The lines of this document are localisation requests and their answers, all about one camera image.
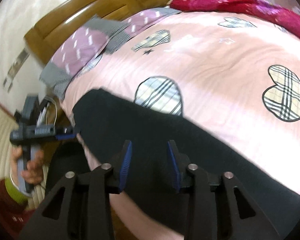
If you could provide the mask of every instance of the plaid heart print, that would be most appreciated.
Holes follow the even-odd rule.
[[[182,98],[177,84],[167,77],[150,77],[136,91],[134,102],[152,110],[182,115]]]
[[[237,17],[224,17],[225,22],[218,23],[218,25],[228,28],[241,28],[241,27],[254,27],[251,22],[248,22],[246,20],[242,20]]]
[[[152,48],[163,43],[170,42],[170,32],[168,30],[157,31],[154,34],[146,37],[143,41],[140,41],[137,45],[131,49],[137,52],[142,48]]]
[[[270,66],[268,73],[275,85],[262,95],[265,107],[282,121],[300,120],[300,79],[281,65]]]

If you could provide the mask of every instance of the black cloth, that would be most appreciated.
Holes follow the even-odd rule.
[[[167,178],[167,141],[175,140],[192,163],[214,174],[232,171],[263,209],[282,238],[300,220],[300,195],[181,116],[143,108],[100,89],[73,108],[77,130],[102,163],[132,141],[126,193],[150,217],[184,233],[187,196],[175,195]]]
[[[61,144],[52,156],[46,181],[46,195],[68,171],[76,174],[90,172],[84,150],[78,142]]]

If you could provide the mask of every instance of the star print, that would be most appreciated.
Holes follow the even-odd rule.
[[[147,55],[149,55],[149,53],[150,53],[150,52],[153,52],[153,51],[154,51],[153,49],[146,50],[146,51],[143,53],[143,55],[144,55],[144,54],[147,54]]]
[[[231,43],[235,43],[235,41],[233,41],[232,39],[230,38],[221,38],[219,43],[225,43],[227,45],[230,45]]]

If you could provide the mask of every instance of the green object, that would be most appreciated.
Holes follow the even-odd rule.
[[[10,178],[5,179],[5,185],[9,196],[18,204],[22,205],[28,201],[28,198],[23,195],[16,187],[12,184]]]

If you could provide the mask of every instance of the pink bedsheet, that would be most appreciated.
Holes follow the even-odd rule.
[[[165,36],[165,43],[159,45],[141,42],[162,30],[168,31],[170,41]],[[132,49],[142,44],[136,52]],[[300,100],[295,99],[300,95],[300,39],[279,26],[243,14],[170,16],[113,55],[103,55],[92,70],[74,79],[62,108],[71,116],[76,102],[87,91],[100,87],[131,101],[138,91],[140,99],[148,93],[143,82],[150,77],[158,82],[158,76],[179,91],[185,118],[300,194]],[[271,108],[271,102],[280,105],[286,100],[291,104],[289,109],[283,107],[283,113],[276,112],[278,106]],[[170,111],[161,103],[162,111]],[[86,156],[91,169],[99,165],[88,149]],[[146,217],[125,194],[111,196],[111,204],[141,239],[182,239]]]

